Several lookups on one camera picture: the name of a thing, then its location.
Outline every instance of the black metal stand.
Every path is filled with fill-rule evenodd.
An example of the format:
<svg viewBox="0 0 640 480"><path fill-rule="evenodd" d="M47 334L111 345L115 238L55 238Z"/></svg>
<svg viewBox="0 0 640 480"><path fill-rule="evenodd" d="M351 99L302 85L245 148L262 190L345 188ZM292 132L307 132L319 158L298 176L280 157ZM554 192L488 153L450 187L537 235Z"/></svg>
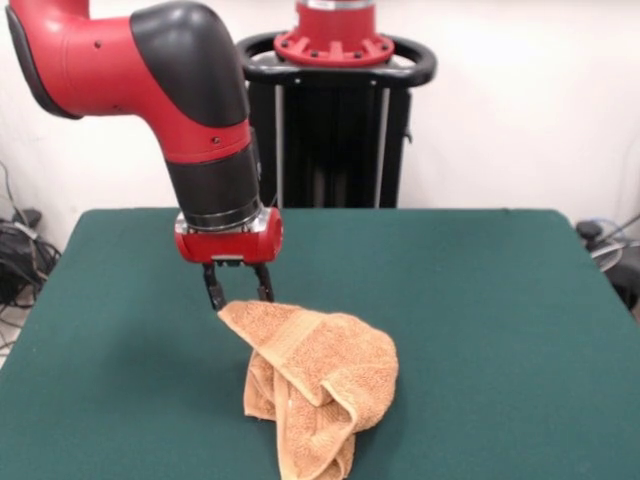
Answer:
<svg viewBox="0 0 640 480"><path fill-rule="evenodd" d="M409 88L429 82L436 59L426 47L392 37L414 62L372 68L292 65L273 51L276 33L242 41L250 121L262 165L261 195L280 207L397 206L408 135Z"/></svg>

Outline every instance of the red flange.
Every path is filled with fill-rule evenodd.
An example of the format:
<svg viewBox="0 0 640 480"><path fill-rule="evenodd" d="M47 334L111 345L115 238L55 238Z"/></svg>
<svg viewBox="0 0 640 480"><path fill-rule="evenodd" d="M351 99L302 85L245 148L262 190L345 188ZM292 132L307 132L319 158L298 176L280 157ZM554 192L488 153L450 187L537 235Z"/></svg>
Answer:
<svg viewBox="0 0 640 480"><path fill-rule="evenodd" d="M376 33L374 0L297 0L298 24L274 48L300 65L368 67L393 55L393 41Z"/></svg>
<svg viewBox="0 0 640 480"><path fill-rule="evenodd" d="M242 261L248 265L275 260L282 248L282 218L276 208L259 232L205 233L190 231L178 218L174 232L182 257L192 263L211 263L212 260Z"/></svg>

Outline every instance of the green table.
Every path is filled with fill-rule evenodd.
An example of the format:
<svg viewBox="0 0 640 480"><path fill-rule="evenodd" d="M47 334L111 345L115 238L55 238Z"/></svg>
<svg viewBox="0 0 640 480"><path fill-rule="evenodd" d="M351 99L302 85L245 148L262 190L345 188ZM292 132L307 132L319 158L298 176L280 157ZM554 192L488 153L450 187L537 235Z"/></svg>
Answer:
<svg viewBox="0 0 640 480"><path fill-rule="evenodd" d="M0 371L0 479L277 479L249 349L173 245L174 210L85 215ZM351 480L640 478L640 332L567 221L287 211L278 300L395 339ZM255 298L248 269L222 274Z"/></svg>

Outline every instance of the towel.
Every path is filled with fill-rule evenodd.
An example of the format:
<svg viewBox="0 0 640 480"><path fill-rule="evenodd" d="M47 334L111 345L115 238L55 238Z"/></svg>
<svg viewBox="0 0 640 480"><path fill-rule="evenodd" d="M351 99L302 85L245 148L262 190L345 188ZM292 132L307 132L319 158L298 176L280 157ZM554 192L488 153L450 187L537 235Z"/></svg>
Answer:
<svg viewBox="0 0 640 480"><path fill-rule="evenodd" d="M346 478L355 434L393 401L391 338L352 315L294 305L232 302L219 317L253 348L244 410L276 422L282 479Z"/></svg>

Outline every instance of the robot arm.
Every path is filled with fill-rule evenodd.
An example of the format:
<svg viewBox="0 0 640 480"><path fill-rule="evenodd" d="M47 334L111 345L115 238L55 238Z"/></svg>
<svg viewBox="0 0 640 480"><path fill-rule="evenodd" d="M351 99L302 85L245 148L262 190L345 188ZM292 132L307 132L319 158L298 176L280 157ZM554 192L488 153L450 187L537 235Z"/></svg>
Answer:
<svg viewBox="0 0 640 480"><path fill-rule="evenodd" d="M182 211L177 245L205 266L214 308L224 305L213 273L222 262L252 265L272 300L264 264L280 250L282 222L259 200L244 78L219 17L171 2L92 20L88 0L10 0L7 17L42 108L71 119L133 114L151 127Z"/></svg>

